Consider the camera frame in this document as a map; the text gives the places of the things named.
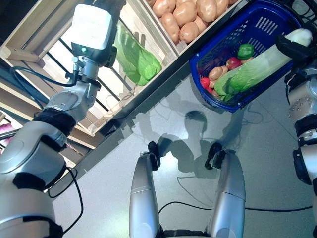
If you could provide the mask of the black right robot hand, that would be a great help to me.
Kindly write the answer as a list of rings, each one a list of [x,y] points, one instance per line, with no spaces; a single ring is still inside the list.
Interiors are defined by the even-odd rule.
[[[308,46],[303,46],[283,35],[278,35],[275,45],[280,52],[293,60],[295,67],[304,67],[317,60],[317,42],[314,39]]]

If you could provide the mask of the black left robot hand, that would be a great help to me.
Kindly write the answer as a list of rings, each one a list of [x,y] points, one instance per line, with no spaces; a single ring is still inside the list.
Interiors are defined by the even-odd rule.
[[[112,22],[110,26],[100,29],[99,32],[106,33],[106,46],[103,49],[96,47],[88,47],[88,56],[98,63],[99,67],[113,66],[117,48],[113,45],[117,33],[117,23],[120,17],[122,8],[126,5],[125,0],[85,0],[84,4],[92,5],[107,11]]]

